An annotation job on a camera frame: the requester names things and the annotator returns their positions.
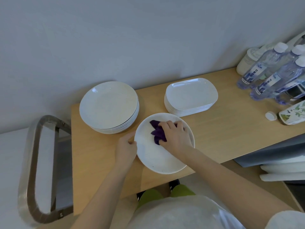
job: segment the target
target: person's left arm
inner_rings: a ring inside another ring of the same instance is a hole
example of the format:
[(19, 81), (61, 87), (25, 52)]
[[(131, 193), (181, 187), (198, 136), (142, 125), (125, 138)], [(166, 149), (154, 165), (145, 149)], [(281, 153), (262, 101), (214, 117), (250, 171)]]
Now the person's left arm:
[(135, 132), (131, 132), (119, 139), (115, 150), (116, 162), (113, 169), (105, 177), (101, 186), (71, 229), (110, 228), (125, 177), (137, 155), (136, 142), (128, 142), (134, 135)]

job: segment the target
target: hand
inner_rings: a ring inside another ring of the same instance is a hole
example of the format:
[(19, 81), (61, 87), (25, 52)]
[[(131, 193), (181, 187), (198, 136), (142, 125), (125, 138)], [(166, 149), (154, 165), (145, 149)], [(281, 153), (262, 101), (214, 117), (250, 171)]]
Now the hand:
[(135, 131), (121, 137), (115, 149), (116, 165), (122, 168), (130, 169), (132, 162), (137, 155), (137, 142), (128, 142), (135, 135)]
[(160, 122), (164, 130), (167, 142), (159, 140), (159, 144), (169, 151), (173, 156), (185, 163), (185, 155), (193, 148), (187, 128), (183, 129), (182, 121), (177, 121), (177, 127), (172, 121)]

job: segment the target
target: metal handle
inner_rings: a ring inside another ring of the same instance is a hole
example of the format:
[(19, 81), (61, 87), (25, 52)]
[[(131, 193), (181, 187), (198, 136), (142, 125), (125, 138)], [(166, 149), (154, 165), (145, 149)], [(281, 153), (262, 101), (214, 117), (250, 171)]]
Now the metal handle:
[(64, 209), (55, 209), (54, 204), (51, 207), (50, 213), (43, 213), (40, 211), (35, 199), (35, 183), (36, 171), (38, 162), (38, 150), (41, 131), (43, 126), (52, 130), (55, 127), (55, 142), (54, 142), (54, 161), (53, 161), (53, 181), (52, 181), (52, 198), (56, 196), (56, 157), (57, 157), (57, 143), (59, 129), (71, 134), (71, 127), (62, 120), (45, 115), (35, 120), (29, 127), (27, 133), (27, 140), (24, 150), (24, 158), (22, 163), (22, 172), (18, 188), (18, 211), (21, 218), (26, 224), (36, 227), (42, 223), (51, 223), (73, 212), (73, 206)]

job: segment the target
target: table top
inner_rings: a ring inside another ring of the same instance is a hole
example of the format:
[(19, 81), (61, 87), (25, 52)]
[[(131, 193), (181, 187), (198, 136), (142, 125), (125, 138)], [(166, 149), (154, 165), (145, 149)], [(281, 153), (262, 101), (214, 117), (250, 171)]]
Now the table top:
[[(182, 119), (192, 129), (196, 148), (216, 162), (222, 163), (305, 133), (302, 123), (286, 126), (279, 121), (267, 120), (265, 118), (267, 111), (277, 113), (286, 107), (280, 106), (274, 100), (251, 100), (249, 90), (240, 90), (236, 87), (235, 84), (240, 76), (235, 68), (196, 77), (208, 79), (215, 85), (218, 100), (209, 110)], [(113, 167), (117, 140), (127, 132), (136, 130), (146, 117), (167, 112), (164, 95), (167, 86), (171, 83), (136, 90), (140, 103), (139, 115), (130, 128), (118, 134), (106, 135), (94, 131), (82, 121), (79, 104), (72, 106), (74, 214), (82, 212)], [(126, 177), (121, 197), (193, 172), (186, 167), (170, 175), (155, 173), (136, 157)]]

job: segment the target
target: person's left hand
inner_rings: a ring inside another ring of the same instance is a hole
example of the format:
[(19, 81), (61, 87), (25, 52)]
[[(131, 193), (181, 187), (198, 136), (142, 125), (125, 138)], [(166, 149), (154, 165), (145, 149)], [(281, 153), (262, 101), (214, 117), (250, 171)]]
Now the person's left hand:
[(122, 168), (129, 169), (137, 155), (137, 142), (128, 142), (135, 135), (135, 131), (121, 137), (115, 149), (115, 162)]

